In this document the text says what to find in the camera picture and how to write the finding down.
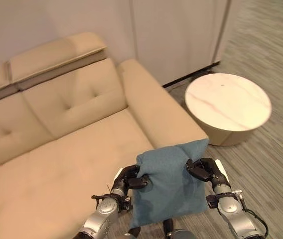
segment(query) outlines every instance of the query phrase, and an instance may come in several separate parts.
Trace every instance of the gray carpet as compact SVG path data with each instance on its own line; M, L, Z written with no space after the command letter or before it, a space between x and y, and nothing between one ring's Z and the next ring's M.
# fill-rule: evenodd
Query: gray carpet
M248 208L267 223L269 239L283 239L283 0L243 1L242 10L222 62L215 72L246 77L269 95L270 120L246 142L231 147L209 146L206 156L222 160L233 189L242 189ZM184 106L183 95L192 79L167 90ZM211 188L207 184L207 193ZM130 213L123 215L109 238L122 235ZM216 210L174 219L198 239L234 238ZM162 239L161 224L142 228L141 239Z

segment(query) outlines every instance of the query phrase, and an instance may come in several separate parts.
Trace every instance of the beige sofa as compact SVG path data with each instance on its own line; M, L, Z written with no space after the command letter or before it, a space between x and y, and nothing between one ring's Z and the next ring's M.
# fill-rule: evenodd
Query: beige sofa
M0 64L0 239L72 237L120 167L207 138L136 60L85 32Z

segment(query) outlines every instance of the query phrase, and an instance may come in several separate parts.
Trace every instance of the blue pillow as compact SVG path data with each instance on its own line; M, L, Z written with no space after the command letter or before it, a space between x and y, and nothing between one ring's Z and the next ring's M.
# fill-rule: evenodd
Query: blue pillow
M190 158L193 161L202 158L208 142L208 139L203 139L138 155L138 177L148 174L151 184L133 190L130 228L207 209L205 183L192 177L185 164Z

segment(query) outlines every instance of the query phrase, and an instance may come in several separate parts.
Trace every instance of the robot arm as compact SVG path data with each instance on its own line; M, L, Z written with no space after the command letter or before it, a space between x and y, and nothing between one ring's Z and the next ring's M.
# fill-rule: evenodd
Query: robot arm
M189 159L186 169L193 177L204 182L211 182L216 195L206 197L208 205L210 208L218 209L219 214L228 223L236 239L264 239L268 235L268 227L262 220L267 229L265 235L247 216L246 212L251 213L252 211L246 208L241 195L242 191L232 191L228 176L220 161L202 158L193 163Z
M91 214L73 239L104 239L111 224L118 220L122 210L131 209L131 198L128 189L140 189L147 186L147 175L136 178L139 167L136 165L124 168L114 180L112 191L103 196L92 196L97 202L96 211ZM132 229L123 239L136 239L140 228Z

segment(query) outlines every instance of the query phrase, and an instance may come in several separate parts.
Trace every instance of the round side table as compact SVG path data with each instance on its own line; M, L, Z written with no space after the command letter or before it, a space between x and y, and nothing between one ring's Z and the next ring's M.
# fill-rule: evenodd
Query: round side table
M271 115L268 95L246 78L223 73L194 80L185 93L186 105L208 134L210 144L242 142Z

